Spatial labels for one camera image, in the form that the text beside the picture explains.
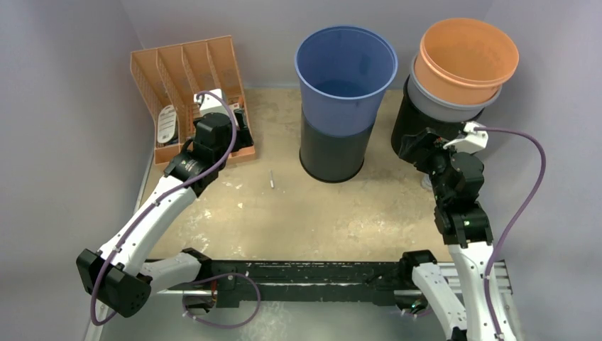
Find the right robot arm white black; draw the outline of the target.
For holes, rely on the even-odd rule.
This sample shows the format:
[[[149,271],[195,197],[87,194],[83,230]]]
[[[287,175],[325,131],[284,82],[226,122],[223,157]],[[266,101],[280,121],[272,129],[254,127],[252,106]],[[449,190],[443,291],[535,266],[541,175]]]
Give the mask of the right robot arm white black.
[[[400,283],[419,288],[447,340],[516,340],[492,265],[493,233],[477,198],[484,184],[476,152],[488,133],[474,122],[447,141],[432,129],[403,135],[396,152],[426,174],[435,199],[434,221],[452,256],[461,295],[457,296],[430,251],[406,252]]]

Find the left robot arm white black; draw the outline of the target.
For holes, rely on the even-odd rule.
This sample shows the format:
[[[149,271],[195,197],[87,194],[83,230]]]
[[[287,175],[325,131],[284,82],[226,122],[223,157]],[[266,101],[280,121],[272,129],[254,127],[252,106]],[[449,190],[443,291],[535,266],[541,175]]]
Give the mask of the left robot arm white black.
[[[147,258],[175,219],[218,178],[237,133],[231,110],[198,119],[195,137],[171,160],[153,194],[126,226],[99,250],[84,249],[77,257],[80,278],[91,296],[89,312],[94,325],[108,321],[97,317],[98,303],[112,310],[108,318],[116,314],[127,318],[164,289],[186,283],[201,291],[210,285],[212,272],[203,266],[198,251],[184,250],[157,262]]]

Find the dark navy cylindrical bin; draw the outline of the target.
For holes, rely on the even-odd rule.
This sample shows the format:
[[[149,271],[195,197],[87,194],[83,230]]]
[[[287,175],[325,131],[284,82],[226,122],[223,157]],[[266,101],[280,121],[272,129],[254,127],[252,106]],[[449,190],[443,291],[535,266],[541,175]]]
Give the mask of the dark navy cylindrical bin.
[[[324,183],[342,183],[362,169],[373,126],[350,136],[330,136],[314,128],[302,115],[300,164],[308,175]]]

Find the large blue plastic bucket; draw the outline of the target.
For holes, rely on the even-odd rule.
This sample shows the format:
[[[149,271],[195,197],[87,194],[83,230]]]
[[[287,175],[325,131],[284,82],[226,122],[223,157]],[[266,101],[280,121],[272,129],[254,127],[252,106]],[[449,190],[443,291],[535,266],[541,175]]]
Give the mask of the large blue plastic bucket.
[[[351,136],[374,124],[398,57],[377,33],[333,26],[301,42],[295,70],[306,120],[324,134]]]

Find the orange plastic bucket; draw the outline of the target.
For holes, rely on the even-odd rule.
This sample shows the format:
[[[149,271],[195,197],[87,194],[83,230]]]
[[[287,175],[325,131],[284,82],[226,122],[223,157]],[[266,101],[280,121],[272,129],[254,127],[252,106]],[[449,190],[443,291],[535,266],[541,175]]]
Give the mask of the orange plastic bucket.
[[[420,85],[446,102],[487,102],[515,73],[520,55],[502,30],[473,18],[448,18],[422,36],[411,70]]]

